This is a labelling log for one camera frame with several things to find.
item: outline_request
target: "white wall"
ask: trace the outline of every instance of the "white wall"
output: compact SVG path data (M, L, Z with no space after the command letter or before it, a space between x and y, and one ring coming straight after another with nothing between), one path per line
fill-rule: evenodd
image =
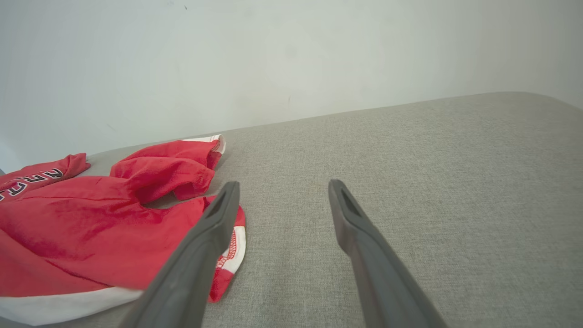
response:
M473 93L583 107L580 0L0 0L0 47L5 172Z

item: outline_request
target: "sleeve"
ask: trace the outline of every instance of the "sleeve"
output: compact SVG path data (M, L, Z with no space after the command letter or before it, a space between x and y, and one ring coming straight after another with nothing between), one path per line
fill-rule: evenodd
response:
M203 195L215 175L220 140L173 141L141 149L116 163L112 177L128 180L141 204L174 191L179 200Z
M78 175L91 166L86 154L68 155L55 162L24 167L0 177L0 201L7 202L41 187Z

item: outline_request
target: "red fabric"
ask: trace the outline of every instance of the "red fabric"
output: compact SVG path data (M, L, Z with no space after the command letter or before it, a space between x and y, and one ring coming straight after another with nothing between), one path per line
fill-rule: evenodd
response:
M76 177L27 187L10 202L5 198L0 203L0 296L108 286L145 289L209 200L199 197L168 209L142 204L171 191L181 200L206 192L220 159L213 151L217 143L150 146L116 163L109 177ZM34 166L35 172L55 163ZM71 158L68 163L69 169L82 167ZM242 210L237 220L244 222Z
M88 169L85 153L69 155L56 162L26 166L20 171L0 176L0 204L17 200L25 193L74 177Z
M207 301L210 303L219 302L221 297L223 297L224 292L227 290L231 279L233 279L233 274L229 270L216 268L215 277L213 278L213 284L210 287L210 294Z

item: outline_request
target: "white trim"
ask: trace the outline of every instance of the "white trim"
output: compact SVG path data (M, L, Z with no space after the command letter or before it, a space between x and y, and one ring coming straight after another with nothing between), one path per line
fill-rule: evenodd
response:
M202 142L211 142L211 141L215 141L215 140L219 140L219 147L216 151L223 154L225 148L227 147L227 144L225 143L224 137L222 134L211 135L210 137L182 139L182 141L202 141Z
M223 269L228 270L231 273L237 272L237 269L243 262L243 257L245 256L245 247L247 245L247 238L245 236L245 226L236 225L233 228L235 232L235 245L237 245L237 250L235 251L235 256L230 259L226 260L223 264ZM223 256L227 256L229 250L225 251Z
M142 291L110 287L63 295L0 297L0 316L39 326L78 319L133 301Z

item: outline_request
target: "gray couch cushion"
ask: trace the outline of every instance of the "gray couch cushion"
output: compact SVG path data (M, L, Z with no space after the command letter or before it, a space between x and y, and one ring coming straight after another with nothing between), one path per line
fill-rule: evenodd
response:
M247 254L206 327L364 325L326 187L342 179L445 321L583 322L583 111L491 93L223 132ZM142 146L89 157L85 174ZM115 327L129 305L50 327Z

